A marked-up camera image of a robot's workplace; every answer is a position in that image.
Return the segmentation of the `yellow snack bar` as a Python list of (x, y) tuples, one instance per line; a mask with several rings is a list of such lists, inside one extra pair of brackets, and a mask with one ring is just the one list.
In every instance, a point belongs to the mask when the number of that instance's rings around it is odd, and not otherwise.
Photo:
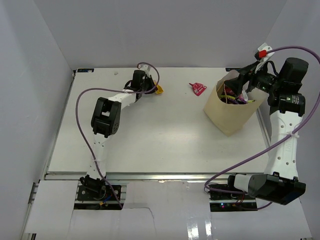
[(157, 85), (155, 88), (155, 94), (160, 95), (164, 92), (163, 88), (160, 85)]

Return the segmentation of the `purple white snack packet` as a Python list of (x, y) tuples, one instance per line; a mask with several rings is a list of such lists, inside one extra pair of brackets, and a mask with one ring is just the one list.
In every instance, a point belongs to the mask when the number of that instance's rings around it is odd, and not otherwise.
[(248, 102), (249, 98), (246, 93), (236, 95), (229, 87), (223, 86), (222, 98), (226, 100), (228, 104), (244, 105)]

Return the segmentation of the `dark blue chips bag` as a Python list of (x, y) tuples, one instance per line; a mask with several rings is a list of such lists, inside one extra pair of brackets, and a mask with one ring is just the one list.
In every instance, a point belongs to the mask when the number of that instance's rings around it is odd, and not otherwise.
[(245, 104), (255, 102), (255, 100), (250, 100), (246, 93), (245, 94), (242, 93), (239, 96), (222, 94), (219, 96), (219, 99), (226, 104), (232, 104), (232, 105), (245, 105)]

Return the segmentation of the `red candy packet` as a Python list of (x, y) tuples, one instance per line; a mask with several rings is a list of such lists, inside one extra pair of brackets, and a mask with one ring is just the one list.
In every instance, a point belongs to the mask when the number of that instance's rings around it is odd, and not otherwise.
[(189, 85), (191, 86), (191, 88), (196, 96), (200, 96), (207, 89), (207, 86), (203, 85), (202, 83), (198, 83), (198, 82), (189, 83)]

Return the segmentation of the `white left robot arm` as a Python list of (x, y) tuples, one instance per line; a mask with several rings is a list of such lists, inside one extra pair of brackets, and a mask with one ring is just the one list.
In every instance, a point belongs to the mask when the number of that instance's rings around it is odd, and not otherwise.
[(106, 160), (107, 143), (120, 127), (121, 111), (137, 102), (144, 94), (153, 94), (158, 88), (150, 74), (151, 66), (140, 63), (133, 72), (132, 79), (123, 87), (123, 90), (112, 90), (116, 95), (99, 97), (96, 101), (90, 126), (93, 132), (93, 145), (89, 143), (80, 126), (79, 103), (80, 98), (94, 88), (84, 90), (78, 96), (75, 104), (76, 124), (92, 155), (92, 163), (85, 177), (80, 178), (82, 186), (88, 194), (96, 200), (103, 200), (107, 195)]

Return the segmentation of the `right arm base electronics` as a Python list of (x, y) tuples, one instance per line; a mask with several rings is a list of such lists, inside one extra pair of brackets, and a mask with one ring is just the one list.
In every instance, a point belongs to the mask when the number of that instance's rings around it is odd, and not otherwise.
[(209, 207), (212, 213), (256, 211), (257, 201), (248, 195), (212, 191), (204, 188), (209, 195)]

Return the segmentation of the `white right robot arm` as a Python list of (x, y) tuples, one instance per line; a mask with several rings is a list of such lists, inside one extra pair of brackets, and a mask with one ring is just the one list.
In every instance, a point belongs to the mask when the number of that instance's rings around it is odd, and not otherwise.
[(299, 181), (296, 167), (298, 134), (294, 133), (305, 114), (306, 99), (299, 93), (309, 64), (299, 58), (289, 57), (280, 72), (268, 72), (267, 65), (259, 68), (255, 62), (239, 70), (237, 78), (225, 81), (236, 95), (241, 87), (246, 92), (257, 89), (268, 94), (269, 117), (272, 125), (268, 162), (262, 174), (236, 173), (228, 178), (226, 195), (236, 200), (243, 193), (280, 205), (287, 205), (306, 191)]

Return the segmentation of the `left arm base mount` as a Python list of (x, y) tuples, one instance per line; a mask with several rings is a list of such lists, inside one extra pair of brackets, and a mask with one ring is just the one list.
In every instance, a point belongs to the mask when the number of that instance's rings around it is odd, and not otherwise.
[(122, 186), (112, 185), (114, 192), (108, 184), (103, 180), (85, 181), (85, 178), (80, 179), (77, 188), (74, 209), (75, 210), (121, 210), (118, 200), (121, 200)]

